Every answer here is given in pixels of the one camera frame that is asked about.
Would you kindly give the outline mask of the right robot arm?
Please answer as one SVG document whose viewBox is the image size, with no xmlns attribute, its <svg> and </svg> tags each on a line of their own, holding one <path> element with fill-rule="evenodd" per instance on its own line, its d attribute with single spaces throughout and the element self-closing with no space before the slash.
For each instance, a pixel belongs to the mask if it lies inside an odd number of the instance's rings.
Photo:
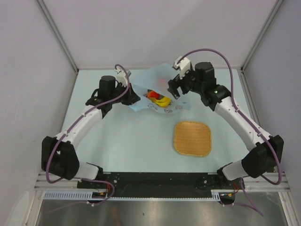
<svg viewBox="0 0 301 226">
<path fill-rule="evenodd" d="M 257 178 L 273 167 L 280 167 L 284 141 L 281 136 L 266 132 L 235 103 L 233 93 L 216 82 L 214 67 L 210 62 L 195 66 L 187 58 L 174 63 L 177 76 L 168 82 L 168 91 L 178 99 L 180 94 L 194 92 L 213 112 L 221 116 L 239 135 L 249 153 L 241 160 L 231 162 L 218 170 L 217 184 L 228 189 L 234 180 Z"/>
</svg>

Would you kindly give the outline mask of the light blue plastic bag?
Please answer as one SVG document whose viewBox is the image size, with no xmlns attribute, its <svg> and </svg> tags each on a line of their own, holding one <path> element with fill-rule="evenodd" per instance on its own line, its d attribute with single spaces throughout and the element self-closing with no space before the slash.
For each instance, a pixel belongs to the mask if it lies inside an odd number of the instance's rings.
<svg viewBox="0 0 301 226">
<path fill-rule="evenodd" d="M 178 113 L 183 110 L 190 110 L 191 104 L 185 97 L 182 96 L 178 99 L 175 99 L 173 95 L 168 92 L 168 85 L 160 86 L 157 83 L 157 79 L 159 78 L 163 78 L 169 82 L 171 79 L 175 78 L 176 75 L 177 71 L 167 63 L 146 69 L 137 75 L 131 75 L 130 82 L 132 88 L 134 92 L 141 98 L 141 100 L 130 107 L 136 112 L 143 109 L 152 109 L 158 113 Z M 149 98 L 147 98 L 147 94 L 151 90 L 154 90 L 156 93 L 160 94 L 159 99 L 162 99 L 163 97 L 170 98 L 171 103 L 169 106 L 160 107 L 151 102 Z"/>
</svg>

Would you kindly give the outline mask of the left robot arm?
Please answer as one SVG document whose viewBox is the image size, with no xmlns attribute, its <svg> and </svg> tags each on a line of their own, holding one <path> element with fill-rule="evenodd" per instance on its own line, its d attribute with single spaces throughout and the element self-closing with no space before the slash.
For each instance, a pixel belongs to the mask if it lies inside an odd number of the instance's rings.
<svg viewBox="0 0 301 226">
<path fill-rule="evenodd" d="M 135 106 L 140 97 L 134 92 L 125 73 L 116 77 L 105 75 L 99 81 L 99 87 L 94 90 L 85 103 L 85 107 L 72 125 L 54 137 L 45 137 L 42 141 L 41 166 L 46 172 L 49 183 L 53 181 L 49 175 L 59 179 L 87 179 L 93 188 L 103 185 L 102 168 L 91 163 L 80 162 L 76 148 L 86 134 L 112 109 L 114 104 L 121 103 Z"/>
</svg>

